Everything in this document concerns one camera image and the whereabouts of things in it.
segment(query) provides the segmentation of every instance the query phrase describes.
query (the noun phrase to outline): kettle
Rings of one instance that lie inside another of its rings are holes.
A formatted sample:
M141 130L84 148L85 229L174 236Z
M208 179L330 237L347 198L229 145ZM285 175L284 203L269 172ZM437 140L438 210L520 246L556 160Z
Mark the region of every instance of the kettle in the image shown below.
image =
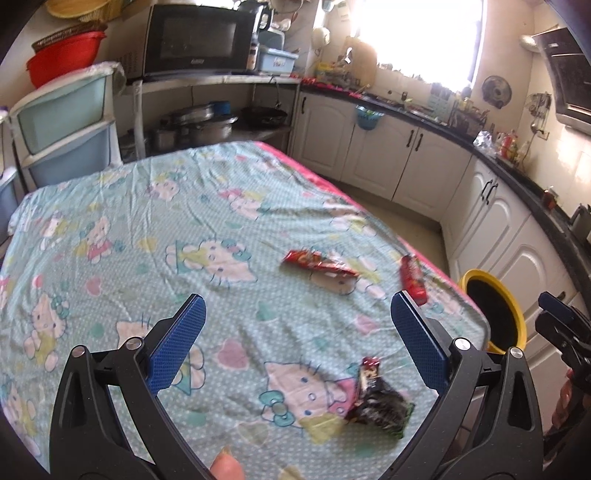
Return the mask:
M591 206L579 205L569 220L569 225L574 237L584 243L591 232Z
M258 0L243 0L238 5L238 10L256 14L254 33L269 30L273 21L273 9L269 7L266 1L261 3ZM266 23L264 23L264 15L267 16Z

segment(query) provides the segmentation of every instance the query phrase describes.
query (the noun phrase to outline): blue basket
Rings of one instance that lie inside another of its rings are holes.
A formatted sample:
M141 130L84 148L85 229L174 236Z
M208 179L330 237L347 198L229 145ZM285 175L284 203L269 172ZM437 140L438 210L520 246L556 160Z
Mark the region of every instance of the blue basket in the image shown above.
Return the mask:
M378 120L384 116L383 113L368 110L363 106L357 105L357 124L364 130L373 130L378 124Z

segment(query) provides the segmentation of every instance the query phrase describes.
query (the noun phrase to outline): cabinet handle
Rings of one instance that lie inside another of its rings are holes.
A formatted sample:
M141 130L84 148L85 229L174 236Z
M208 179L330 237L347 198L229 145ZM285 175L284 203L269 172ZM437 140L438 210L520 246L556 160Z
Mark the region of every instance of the cabinet handle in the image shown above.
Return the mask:
M490 202L488 201L489 197L491 196L492 191L499 186L498 183L495 183L491 189L488 191L488 195L486 196L486 204L488 205Z
M481 193L480 193L480 198L482 199L482 201L484 202L484 191L486 190L486 188L488 187L488 184L492 183L492 180L487 181L484 184L484 188L482 189Z
M420 135L418 138L417 148L414 149L415 152L418 152L418 148L421 146L421 142L423 141L423 134Z
M410 137L408 137L407 148L410 147L410 142L413 141L414 130L410 131Z

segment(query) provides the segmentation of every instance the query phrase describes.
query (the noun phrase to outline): tiled floor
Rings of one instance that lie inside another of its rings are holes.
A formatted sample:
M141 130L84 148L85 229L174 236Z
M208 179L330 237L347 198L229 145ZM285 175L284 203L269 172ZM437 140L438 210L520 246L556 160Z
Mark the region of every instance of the tiled floor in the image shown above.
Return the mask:
M419 222L414 222L405 216L377 206L364 198L355 196L353 198L372 215L388 225L397 235L419 250L437 268L449 275L441 232L435 232Z

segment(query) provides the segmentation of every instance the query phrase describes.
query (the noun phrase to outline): range hood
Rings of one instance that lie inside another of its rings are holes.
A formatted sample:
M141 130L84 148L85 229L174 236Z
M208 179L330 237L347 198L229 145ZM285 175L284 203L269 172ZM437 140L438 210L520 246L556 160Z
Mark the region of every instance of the range hood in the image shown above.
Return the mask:
M533 38L552 80L557 120L591 135L591 64L583 50L568 28Z
M546 0L564 20L588 60L591 60L591 1Z

